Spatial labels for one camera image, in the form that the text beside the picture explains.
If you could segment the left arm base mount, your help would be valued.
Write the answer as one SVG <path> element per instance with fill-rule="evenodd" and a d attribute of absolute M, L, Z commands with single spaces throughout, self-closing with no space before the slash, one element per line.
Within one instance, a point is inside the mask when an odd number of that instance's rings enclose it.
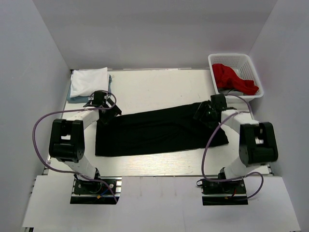
<path fill-rule="evenodd" d="M 120 198 L 122 177 L 103 177 L 96 174 L 101 182 L 88 181 L 74 175 L 70 204 L 116 205 Z"/>

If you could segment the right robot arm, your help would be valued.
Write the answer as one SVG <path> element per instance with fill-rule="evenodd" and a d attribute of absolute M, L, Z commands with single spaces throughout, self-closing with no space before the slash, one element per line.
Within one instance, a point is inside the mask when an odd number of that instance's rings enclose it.
<path fill-rule="evenodd" d="M 224 167 L 217 179 L 207 178 L 204 165 L 206 152 L 203 153 L 201 173 L 207 181 L 218 182 L 218 188 L 225 193 L 236 186 L 236 180 L 257 174 L 259 166 L 278 160 L 278 148 L 273 125 L 270 122 L 259 122 L 252 119 L 252 110 L 240 111 L 228 107 L 223 94 L 212 95 L 209 101 L 202 102 L 194 119 L 213 130 L 206 148 L 209 148 L 216 133 L 226 125 L 239 135 L 239 155 Z"/>

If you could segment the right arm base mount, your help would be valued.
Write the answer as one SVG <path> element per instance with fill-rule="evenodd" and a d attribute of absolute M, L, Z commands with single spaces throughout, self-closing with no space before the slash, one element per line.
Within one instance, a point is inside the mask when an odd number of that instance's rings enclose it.
<path fill-rule="evenodd" d="M 231 182 L 197 181 L 202 190 L 204 206 L 248 205 L 246 187 L 243 180 Z"/>

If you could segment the black t shirt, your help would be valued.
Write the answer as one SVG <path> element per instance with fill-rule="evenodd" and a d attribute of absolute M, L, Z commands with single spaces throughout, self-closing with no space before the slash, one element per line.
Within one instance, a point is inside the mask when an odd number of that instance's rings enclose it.
<path fill-rule="evenodd" d="M 194 119 L 199 103 L 97 122 L 95 155 L 120 157 L 205 148 L 213 130 Z"/>

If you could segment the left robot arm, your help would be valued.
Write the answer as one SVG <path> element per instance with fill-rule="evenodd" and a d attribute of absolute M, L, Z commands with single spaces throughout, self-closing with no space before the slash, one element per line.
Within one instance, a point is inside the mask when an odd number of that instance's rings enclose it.
<path fill-rule="evenodd" d="M 116 106 L 116 97 L 107 91 L 98 90 L 90 95 L 90 100 L 81 110 L 67 119 L 55 119 L 49 144 L 49 155 L 66 164 L 75 175 L 86 180 L 85 187 L 92 193 L 101 190 L 102 181 L 99 171 L 94 167 L 85 153 L 84 131 L 97 121 L 107 124 L 122 114 Z"/>

